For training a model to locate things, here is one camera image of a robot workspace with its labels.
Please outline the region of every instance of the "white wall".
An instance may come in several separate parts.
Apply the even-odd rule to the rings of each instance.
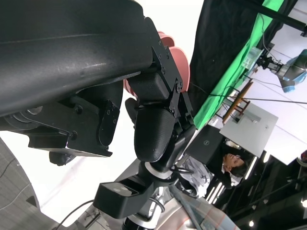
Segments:
[[[299,0],[289,16],[307,23],[307,0]],[[307,48],[307,38],[301,37],[300,34],[300,31],[284,25],[272,40],[275,44],[272,54],[283,63],[298,56]],[[259,68],[253,77],[280,85],[277,77],[269,70]],[[296,86],[294,92],[287,94],[280,87],[255,81],[246,97],[307,102],[307,81]],[[265,148],[268,153],[289,164],[307,149],[306,104],[262,101],[252,101],[252,103],[279,117]]]

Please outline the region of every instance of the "bolt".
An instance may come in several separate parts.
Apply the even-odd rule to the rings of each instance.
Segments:
[[[177,92],[177,93],[180,92],[180,86],[179,86],[179,84],[176,84],[176,92]]]
[[[71,140],[77,139],[77,136],[78,136],[78,134],[77,134],[76,131],[72,131],[71,133],[69,133],[69,138],[70,138]]]
[[[77,106],[76,108],[75,108],[75,111],[76,111],[76,114],[81,114],[82,113],[82,111],[83,111],[83,109],[82,109],[82,107],[81,106]]]
[[[27,112],[28,112],[29,114],[32,114],[32,115],[37,115],[37,114],[39,114],[42,110],[43,110],[43,107],[40,106],[40,107],[37,107],[37,108],[28,109]]]

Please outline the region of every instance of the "wire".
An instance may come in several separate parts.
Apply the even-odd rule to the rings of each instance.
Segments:
[[[13,160],[11,160],[8,165],[5,167],[4,171],[2,172],[2,174],[0,175],[0,178],[4,175],[5,171],[8,169],[9,165],[14,161],[16,160],[16,158],[14,158]]]
[[[64,220],[62,220],[62,222],[61,222],[61,223],[57,226],[57,228],[54,229],[54,230],[59,230],[59,228],[62,226],[62,224],[67,220],[68,217],[71,216],[72,213],[74,213],[74,212],[77,211],[79,208],[83,207],[84,205],[87,205],[87,204],[92,203],[92,202],[94,202],[94,200],[86,201],[85,203],[83,203],[83,204],[81,204],[80,206],[76,207],[70,214],[68,214],[68,215],[64,218]]]
[[[264,40],[265,40],[265,37],[264,37],[264,18],[263,18],[263,15],[260,13],[259,14],[260,15],[260,17],[261,17],[261,19],[262,19],[262,21],[263,21],[263,24],[262,24],[262,43],[263,43],[263,46],[264,46],[264,48],[269,52],[269,54],[271,54],[272,55],[272,57],[276,60],[276,61],[278,61],[278,63],[280,63],[280,60],[277,60],[277,58],[269,51],[269,49],[265,46],[265,42],[264,42]]]
[[[8,205],[6,205],[6,206],[0,208],[0,211],[6,209],[8,206],[10,206],[12,203],[14,203],[14,201],[19,197],[19,195],[20,195],[29,185],[30,185],[30,184],[28,184],[26,187],[24,187],[24,188],[19,192],[19,194],[15,197],[15,199],[14,199],[12,202],[10,202]]]
[[[194,174],[194,171],[191,169],[186,169],[186,168],[178,168],[177,166],[175,166],[174,169],[170,169],[170,171],[174,172],[174,173],[179,173],[179,174]]]
[[[105,230],[107,230],[101,223],[99,223],[96,219],[94,219],[93,217],[92,217],[92,215],[91,214],[89,214],[87,211],[85,211],[97,224],[99,224],[103,229],[105,229]]]
[[[202,90],[204,93],[208,94],[205,90],[203,90],[201,87],[194,85],[195,87]],[[250,100],[250,101],[266,101],[266,102],[284,102],[284,103],[295,103],[295,104],[307,104],[307,102],[297,102],[297,101],[285,101],[285,100],[275,100],[275,99],[261,99],[261,98],[246,98],[246,97],[235,97],[235,96],[227,96],[227,95],[216,95],[216,94],[208,94],[210,96],[215,97],[230,97],[230,98],[239,98],[244,100]]]
[[[227,107],[224,105],[224,103],[222,103],[222,106],[225,108],[225,110],[228,110],[228,109],[229,109],[229,108],[227,108]],[[232,114],[230,114],[230,116],[231,116],[232,119],[234,119],[234,120],[236,119]]]
[[[277,87],[279,87],[279,88],[282,88],[280,85],[277,85],[277,84],[274,84],[274,83],[270,83],[270,82],[261,81],[261,80],[258,80],[257,78],[251,78],[251,77],[249,77],[248,75],[245,75],[245,74],[243,74],[243,75],[244,75],[245,77],[249,78],[249,79],[253,79],[253,80],[262,82],[262,83],[264,83],[264,84],[275,85],[275,86],[277,86]]]
[[[150,197],[149,200],[155,202],[160,208],[162,212],[165,212],[165,207],[163,204],[161,204],[160,201],[158,201],[156,198]]]

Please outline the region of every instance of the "led light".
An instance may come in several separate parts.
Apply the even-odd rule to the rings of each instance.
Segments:
[[[220,194],[222,193],[222,191],[223,191],[224,188],[225,188],[225,186],[223,185],[222,188],[221,188],[221,190],[220,190],[219,193],[217,194],[217,197],[220,196]]]
[[[209,193],[209,196],[207,197],[206,201],[209,200],[210,196],[212,195],[213,191],[214,191],[215,187],[213,187],[213,189],[211,189],[211,192]]]
[[[265,156],[263,158],[263,163],[268,162],[269,158],[270,158],[270,153],[266,152],[266,154],[265,154]]]
[[[302,201],[302,205],[303,205],[303,207],[307,207],[307,200],[304,200],[304,201]]]
[[[248,179],[248,177],[249,177],[249,175],[250,175],[250,173],[251,173],[251,171],[252,171],[252,169],[253,169],[253,167],[254,167],[254,165],[256,163],[256,160],[257,160],[257,157],[254,157],[253,162],[250,164],[250,167],[248,169],[248,173],[245,176],[245,180]]]
[[[216,197],[216,194],[218,193],[218,191],[220,190],[222,186],[222,183],[219,183],[219,185],[217,186],[216,190],[214,191],[213,195],[211,196],[210,200],[208,201],[209,204],[212,204],[213,200]]]

